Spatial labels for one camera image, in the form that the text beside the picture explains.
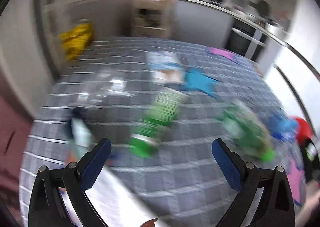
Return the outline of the white dark-capped small bottle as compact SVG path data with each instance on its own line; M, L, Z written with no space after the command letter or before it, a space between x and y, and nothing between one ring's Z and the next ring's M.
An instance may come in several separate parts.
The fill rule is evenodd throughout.
M77 159L93 149L95 137L85 122L82 107L74 107L66 124L66 136Z

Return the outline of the blue plastic bag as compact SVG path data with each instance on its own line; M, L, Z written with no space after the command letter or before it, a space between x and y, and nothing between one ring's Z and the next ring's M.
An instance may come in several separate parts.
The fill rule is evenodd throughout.
M267 119L267 128L273 138L292 143L296 140L298 122L294 118L274 112Z

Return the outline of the green snack wrapper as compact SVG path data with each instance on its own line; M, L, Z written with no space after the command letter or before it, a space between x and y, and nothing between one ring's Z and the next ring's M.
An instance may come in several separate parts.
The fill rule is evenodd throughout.
M218 118L235 145L251 157L269 162L274 159L272 138L258 116L242 101L235 99Z

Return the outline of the green labelled plastic bottle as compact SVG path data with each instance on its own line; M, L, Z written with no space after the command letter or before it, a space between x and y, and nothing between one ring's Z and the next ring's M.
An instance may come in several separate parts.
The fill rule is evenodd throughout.
M185 93L168 87L155 95L131 134L130 148L135 155L149 158L158 150L187 98Z

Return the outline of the white blue plasters box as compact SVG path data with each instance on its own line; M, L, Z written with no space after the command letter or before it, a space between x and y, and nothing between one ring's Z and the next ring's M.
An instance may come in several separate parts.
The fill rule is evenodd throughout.
M185 70L176 53L152 51L146 54L146 58L155 84L183 84Z

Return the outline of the black trash bin red lid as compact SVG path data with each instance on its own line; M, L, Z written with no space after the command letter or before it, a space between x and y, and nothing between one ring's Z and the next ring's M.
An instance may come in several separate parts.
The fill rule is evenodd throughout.
M296 140L303 158L306 182L314 180L319 184L319 153L312 141L311 127L300 117L292 118L297 122Z

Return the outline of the clear plastic wrapper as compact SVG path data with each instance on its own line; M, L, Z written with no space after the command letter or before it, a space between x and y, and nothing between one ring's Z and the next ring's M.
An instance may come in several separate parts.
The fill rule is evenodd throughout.
M115 69L102 69L85 80L79 89L77 104L101 105L111 96L132 97L125 73Z

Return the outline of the white refrigerator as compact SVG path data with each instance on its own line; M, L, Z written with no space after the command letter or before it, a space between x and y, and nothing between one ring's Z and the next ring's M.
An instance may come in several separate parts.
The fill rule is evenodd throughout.
M286 42L319 71L319 7L315 0L297 0ZM315 131L319 132L319 80L288 48L281 48L274 63L300 96ZM270 67L265 81L291 116L304 117L294 94L280 72Z

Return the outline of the grey checked tablecloth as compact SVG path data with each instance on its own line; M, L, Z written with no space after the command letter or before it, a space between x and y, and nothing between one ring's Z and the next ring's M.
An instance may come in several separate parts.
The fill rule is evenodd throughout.
M25 226L295 226L297 123L235 54L97 41L40 108L20 171Z

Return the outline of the yellow gold foil bag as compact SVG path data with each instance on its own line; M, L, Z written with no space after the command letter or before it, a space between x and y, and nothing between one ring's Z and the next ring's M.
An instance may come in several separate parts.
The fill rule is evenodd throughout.
M94 40L93 24L81 23L70 31L59 35L61 46L68 61L76 59Z

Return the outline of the black built-in oven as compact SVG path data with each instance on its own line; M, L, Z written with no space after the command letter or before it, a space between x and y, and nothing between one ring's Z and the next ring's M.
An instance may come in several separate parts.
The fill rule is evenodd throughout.
M235 19L225 49L256 61L265 47L267 36L260 30Z

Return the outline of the beige plastic storage rack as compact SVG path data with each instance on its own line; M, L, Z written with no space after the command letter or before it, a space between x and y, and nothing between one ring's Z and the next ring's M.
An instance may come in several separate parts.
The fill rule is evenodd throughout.
M175 7L176 0L133 0L132 35L169 39Z

